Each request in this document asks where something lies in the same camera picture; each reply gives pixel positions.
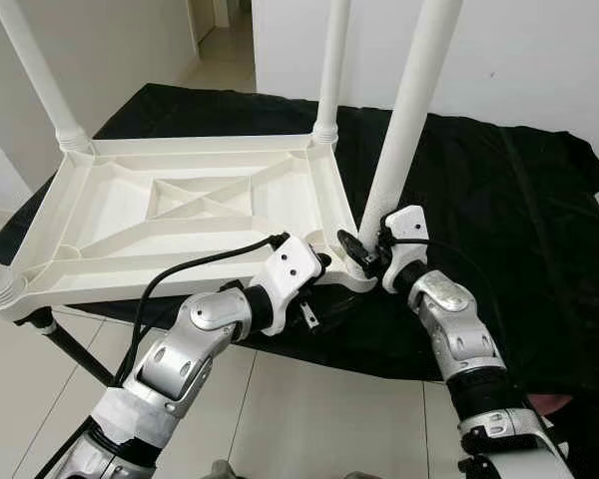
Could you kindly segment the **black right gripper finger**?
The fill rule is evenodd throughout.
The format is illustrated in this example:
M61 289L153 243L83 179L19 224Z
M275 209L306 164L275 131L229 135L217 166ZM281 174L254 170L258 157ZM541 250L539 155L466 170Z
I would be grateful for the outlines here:
M375 251L367 249L359 238L348 230L339 230L336 233L339 245L343 247L345 255L358 265L362 272L373 272L375 270L376 254Z

